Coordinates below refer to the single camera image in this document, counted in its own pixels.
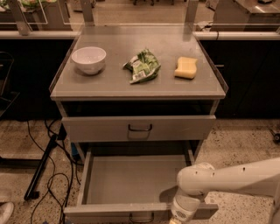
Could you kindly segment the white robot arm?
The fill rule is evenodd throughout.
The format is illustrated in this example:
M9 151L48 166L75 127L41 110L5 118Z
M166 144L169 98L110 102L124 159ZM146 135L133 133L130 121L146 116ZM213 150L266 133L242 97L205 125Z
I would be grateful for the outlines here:
M280 158L214 169L199 163L181 169L171 203L169 224L187 224L209 192L239 193L273 198L269 224L280 224Z

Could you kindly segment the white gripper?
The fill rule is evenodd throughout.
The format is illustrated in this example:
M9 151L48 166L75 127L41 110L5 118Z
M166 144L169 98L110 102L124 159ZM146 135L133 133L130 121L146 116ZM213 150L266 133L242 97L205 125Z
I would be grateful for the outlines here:
M193 218L199 205L199 199L176 195L171 203L172 217L169 224L186 224Z

